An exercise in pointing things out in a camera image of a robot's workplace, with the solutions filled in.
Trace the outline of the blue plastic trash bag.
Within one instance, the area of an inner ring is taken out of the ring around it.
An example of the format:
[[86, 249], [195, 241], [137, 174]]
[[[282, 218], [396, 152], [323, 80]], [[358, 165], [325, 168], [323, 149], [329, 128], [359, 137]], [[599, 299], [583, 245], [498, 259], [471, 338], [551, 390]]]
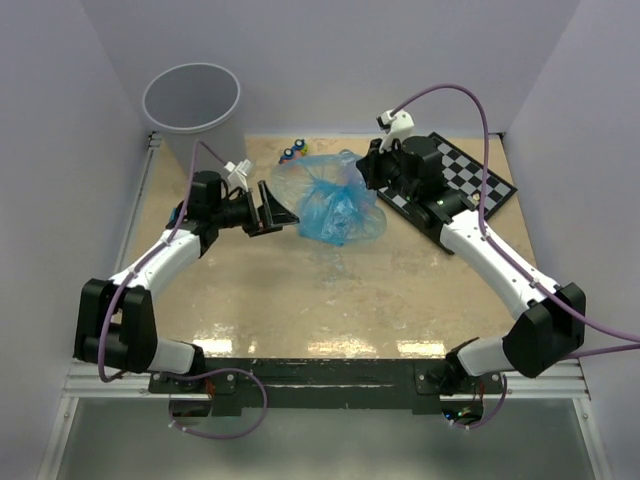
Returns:
[[344, 149], [300, 157], [271, 170], [271, 191], [298, 217], [301, 237], [345, 246], [375, 241], [385, 233], [386, 215], [356, 168], [360, 159]]

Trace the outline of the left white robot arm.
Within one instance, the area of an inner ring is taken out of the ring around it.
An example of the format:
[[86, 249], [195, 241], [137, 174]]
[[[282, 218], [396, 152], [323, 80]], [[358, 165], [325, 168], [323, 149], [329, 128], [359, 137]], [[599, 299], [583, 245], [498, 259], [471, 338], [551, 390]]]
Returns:
[[261, 205], [251, 191], [231, 189], [214, 171], [195, 173], [189, 193], [156, 243], [132, 265], [81, 290], [73, 357], [119, 374], [162, 372], [185, 392], [207, 380], [201, 347], [159, 336], [153, 300], [187, 267], [202, 258], [224, 229], [248, 236], [278, 232], [298, 223], [265, 182]]

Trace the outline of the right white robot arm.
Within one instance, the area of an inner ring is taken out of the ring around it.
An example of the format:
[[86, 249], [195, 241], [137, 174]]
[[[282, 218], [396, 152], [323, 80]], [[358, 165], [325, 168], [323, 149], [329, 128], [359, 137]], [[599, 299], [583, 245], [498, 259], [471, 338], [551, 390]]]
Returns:
[[443, 154], [424, 136], [380, 138], [357, 161], [367, 188], [392, 193], [395, 209], [446, 253], [464, 260], [501, 299], [515, 323], [502, 337], [472, 339], [446, 356], [445, 379], [469, 392], [481, 375], [516, 371], [535, 378], [584, 343], [586, 295], [574, 283], [560, 285], [528, 263], [484, 221], [468, 195], [449, 186]]

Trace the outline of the grey plastic trash bin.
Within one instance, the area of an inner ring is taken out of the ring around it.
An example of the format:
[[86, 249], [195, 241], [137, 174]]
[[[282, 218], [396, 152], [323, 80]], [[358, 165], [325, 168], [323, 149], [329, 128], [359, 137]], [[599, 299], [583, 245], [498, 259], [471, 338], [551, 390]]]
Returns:
[[226, 163], [247, 158], [241, 85], [222, 66], [189, 63], [162, 72], [146, 87], [142, 109], [185, 173], [198, 140], [214, 153], [200, 148], [197, 170], [221, 172]]

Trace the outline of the colourful toy car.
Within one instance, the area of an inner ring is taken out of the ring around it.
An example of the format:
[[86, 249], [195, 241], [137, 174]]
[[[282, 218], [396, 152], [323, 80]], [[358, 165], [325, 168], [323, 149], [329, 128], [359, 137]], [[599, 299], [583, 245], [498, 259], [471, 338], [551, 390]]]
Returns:
[[296, 139], [293, 145], [283, 150], [278, 163], [286, 164], [300, 157], [306, 156], [308, 153], [308, 144], [305, 139]]

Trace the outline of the black and silver chessboard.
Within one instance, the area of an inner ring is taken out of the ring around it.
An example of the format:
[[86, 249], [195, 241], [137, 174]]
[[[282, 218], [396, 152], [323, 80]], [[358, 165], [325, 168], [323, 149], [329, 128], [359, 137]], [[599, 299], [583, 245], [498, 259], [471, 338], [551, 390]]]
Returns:
[[[480, 195], [483, 170], [483, 165], [480, 162], [436, 132], [432, 132], [427, 136], [410, 137], [403, 142], [402, 146], [409, 153], [421, 154], [423, 156], [434, 154], [435, 150], [438, 149], [440, 154], [438, 154], [437, 157], [441, 160], [441, 171], [446, 186], [450, 190], [457, 190], [474, 206], [479, 204], [472, 201], [472, 195]], [[509, 181], [495, 174], [493, 171], [489, 171], [486, 185], [484, 218], [489, 220], [516, 192], [517, 188]], [[447, 254], [453, 254], [452, 251], [439, 243], [434, 229], [429, 229], [420, 223], [418, 218], [420, 208], [417, 205], [411, 204], [390, 187], [379, 189], [377, 196], [382, 202], [391, 207]]]

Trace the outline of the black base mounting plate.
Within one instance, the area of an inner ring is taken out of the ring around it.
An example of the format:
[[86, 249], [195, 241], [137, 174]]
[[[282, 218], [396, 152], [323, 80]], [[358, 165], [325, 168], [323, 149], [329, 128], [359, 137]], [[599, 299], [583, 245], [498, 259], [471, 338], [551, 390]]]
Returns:
[[444, 399], [500, 394], [497, 373], [449, 378], [443, 359], [208, 358], [208, 379], [178, 380], [155, 374], [152, 394], [167, 394], [176, 406], [197, 395], [210, 401], [213, 416], [238, 416], [244, 409], [409, 410], [437, 415]]

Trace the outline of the left aluminium rail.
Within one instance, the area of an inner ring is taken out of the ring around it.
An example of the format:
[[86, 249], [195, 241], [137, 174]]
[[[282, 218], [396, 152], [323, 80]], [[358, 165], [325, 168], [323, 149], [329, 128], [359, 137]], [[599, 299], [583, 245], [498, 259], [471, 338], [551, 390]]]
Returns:
[[133, 197], [129, 215], [127, 217], [126, 229], [118, 250], [115, 264], [109, 277], [119, 273], [127, 266], [127, 259], [130, 251], [135, 245], [135, 238], [138, 230], [139, 217], [142, 214], [144, 202], [148, 193], [148, 184], [154, 170], [155, 159], [162, 144], [162, 135], [158, 131], [151, 131], [146, 141], [146, 155], [143, 168], [137, 185], [136, 193]]

